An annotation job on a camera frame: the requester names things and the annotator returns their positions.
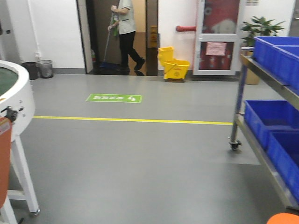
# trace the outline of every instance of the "janitor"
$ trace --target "janitor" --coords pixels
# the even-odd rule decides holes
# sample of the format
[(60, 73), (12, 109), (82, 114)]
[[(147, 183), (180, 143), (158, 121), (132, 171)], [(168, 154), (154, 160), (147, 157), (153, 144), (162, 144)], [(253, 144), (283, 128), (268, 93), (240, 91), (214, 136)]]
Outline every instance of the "janitor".
[(145, 60), (139, 56), (136, 50), (133, 48), (134, 37), (136, 33), (136, 24), (134, 20), (134, 8), (132, 0), (120, 0), (118, 7), (111, 6), (111, 11), (118, 14), (118, 21), (109, 26), (110, 30), (113, 27), (118, 26), (120, 49), (121, 49), (121, 71), (129, 72), (128, 67), (128, 55), (136, 62), (134, 70), (140, 70)]

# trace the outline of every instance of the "metal shelf cart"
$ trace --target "metal shelf cart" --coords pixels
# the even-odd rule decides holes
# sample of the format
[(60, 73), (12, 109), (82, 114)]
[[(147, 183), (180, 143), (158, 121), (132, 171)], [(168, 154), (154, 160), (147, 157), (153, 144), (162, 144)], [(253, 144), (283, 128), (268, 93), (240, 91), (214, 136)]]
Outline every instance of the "metal shelf cart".
[(296, 90), (292, 89), (290, 86), (285, 85), (283, 82), (276, 79), (276, 77), (271, 74), (269, 71), (262, 68), (257, 62), (255, 62), (251, 56), (241, 55), (242, 62), (242, 72), (239, 80), (239, 89), (237, 93), (237, 100), (235, 105), (235, 114), (234, 114), (234, 122), (230, 137), (230, 145), (232, 150), (238, 150), (240, 141), (236, 140), (237, 128), (239, 127), (243, 132), (245, 138), (247, 139), (249, 145), (254, 151), (255, 155), (259, 159), (260, 163), (266, 167), (268, 171), (269, 178), (271, 179), (275, 190), (280, 196), (284, 206), (289, 209), (296, 209), (298, 207), (298, 202), (292, 196), (290, 190), (286, 186), (284, 180), (281, 178), (274, 165), (268, 158), (266, 152), (262, 149), (258, 140), (252, 133), (252, 131), (247, 126), (246, 122), (244, 122), (243, 114), (240, 112), (244, 85), (246, 80), (246, 72), (247, 68), (252, 70), (257, 76), (259, 76), (268, 86), (270, 86), (273, 90), (275, 90), (279, 95), (281, 95), (284, 99), (286, 99), (290, 104), (292, 104), (296, 109), (299, 110), (299, 95)]

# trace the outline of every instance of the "red pipe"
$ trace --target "red pipe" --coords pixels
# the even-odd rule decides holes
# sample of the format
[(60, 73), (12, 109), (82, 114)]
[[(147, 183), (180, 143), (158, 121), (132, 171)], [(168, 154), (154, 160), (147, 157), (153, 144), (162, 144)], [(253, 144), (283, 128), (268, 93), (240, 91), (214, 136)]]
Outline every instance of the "red pipe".
[(182, 26), (176, 26), (176, 31), (178, 31), (178, 32), (196, 31), (196, 27), (182, 27)]

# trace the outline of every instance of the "yellow floor line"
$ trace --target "yellow floor line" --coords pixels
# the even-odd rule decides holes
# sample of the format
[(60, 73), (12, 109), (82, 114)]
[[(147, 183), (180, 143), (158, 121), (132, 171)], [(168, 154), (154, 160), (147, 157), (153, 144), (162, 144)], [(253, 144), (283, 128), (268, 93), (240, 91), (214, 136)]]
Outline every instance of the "yellow floor line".
[(181, 123), (199, 125), (232, 125), (232, 122), (199, 121), (199, 120), (156, 120), (156, 119), (123, 119), (123, 118), (85, 118), (85, 117), (57, 117), (57, 116), (34, 116), (36, 119), (60, 119), (60, 120), (95, 120), (95, 121), (129, 121), (148, 123)]

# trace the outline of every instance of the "black trash bin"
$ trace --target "black trash bin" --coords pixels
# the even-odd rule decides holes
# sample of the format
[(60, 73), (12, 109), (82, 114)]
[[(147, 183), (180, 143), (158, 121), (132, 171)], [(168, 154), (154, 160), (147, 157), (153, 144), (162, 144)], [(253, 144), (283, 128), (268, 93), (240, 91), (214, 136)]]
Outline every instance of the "black trash bin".
[(38, 61), (37, 69), (41, 78), (52, 78), (54, 76), (51, 60)]
[(24, 62), (21, 65), (28, 71), (30, 80), (38, 78), (36, 62)]

